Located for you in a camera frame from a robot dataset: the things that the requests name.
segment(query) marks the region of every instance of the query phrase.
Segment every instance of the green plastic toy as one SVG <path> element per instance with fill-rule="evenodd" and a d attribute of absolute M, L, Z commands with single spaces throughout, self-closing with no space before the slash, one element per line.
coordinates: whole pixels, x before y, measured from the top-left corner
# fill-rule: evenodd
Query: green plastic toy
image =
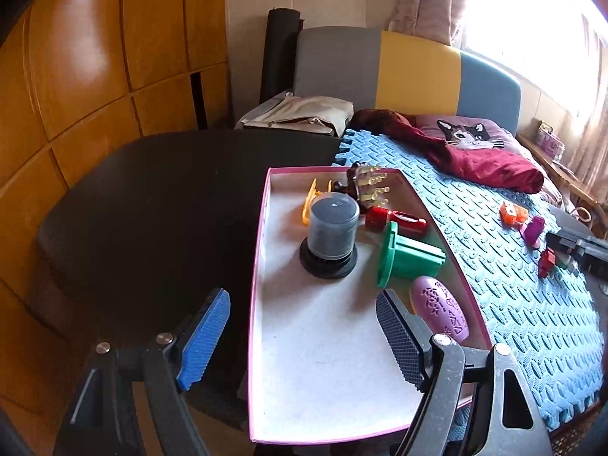
<path fill-rule="evenodd" d="M 437 276 L 446 262 L 446 254 L 433 245 L 397 234 L 397 223 L 390 221 L 384 230 L 384 242 L 378 265 L 378 287 L 385 288 L 391 274 L 416 279 Z"/>

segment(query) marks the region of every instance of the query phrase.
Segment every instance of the purple soap box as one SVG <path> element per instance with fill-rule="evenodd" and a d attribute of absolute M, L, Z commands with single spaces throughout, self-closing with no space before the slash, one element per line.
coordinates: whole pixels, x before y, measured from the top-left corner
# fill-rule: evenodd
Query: purple soap box
<path fill-rule="evenodd" d="M 458 343 L 469 336 L 464 313 L 442 282 L 428 276 L 416 278 L 410 287 L 413 311 L 433 333 L 445 333 Z"/>

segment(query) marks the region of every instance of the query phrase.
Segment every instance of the headboard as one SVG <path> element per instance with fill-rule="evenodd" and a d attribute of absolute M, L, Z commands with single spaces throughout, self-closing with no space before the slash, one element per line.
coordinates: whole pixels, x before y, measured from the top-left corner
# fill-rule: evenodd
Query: headboard
<path fill-rule="evenodd" d="M 333 96 L 406 115 L 487 118 L 515 134 L 519 82 L 471 54 L 360 27 L 315 27 L 298 38 L 294 93 Z"/>

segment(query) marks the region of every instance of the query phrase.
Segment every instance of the beige bag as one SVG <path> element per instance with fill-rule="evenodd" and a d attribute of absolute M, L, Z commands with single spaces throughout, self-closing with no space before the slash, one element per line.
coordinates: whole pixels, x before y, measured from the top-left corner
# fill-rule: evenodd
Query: beige bag
<path fill-rule="evenodd" d="M 280 128 L 342 136 L 353 113 L 353 103 L 348 101 L 326 96 L 300 98 L 289 93 L 270 111 L 242 123 L 245 128 Z"/>

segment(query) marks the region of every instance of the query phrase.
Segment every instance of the red blanket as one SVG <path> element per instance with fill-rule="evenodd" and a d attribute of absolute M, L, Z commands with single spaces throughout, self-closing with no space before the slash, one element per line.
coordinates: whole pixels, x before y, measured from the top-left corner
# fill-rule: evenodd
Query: red blanket
<path fill-rule="evenodd" d="M 357 111 L 348 128 L 370 130 L 416 147 L 444 173 L 476 184 L 536 194 L 543 174 L 527 159 L 498 149 L 464 150 L 445 140 L 424 135 L 399 113 L 389 110 Z"/>

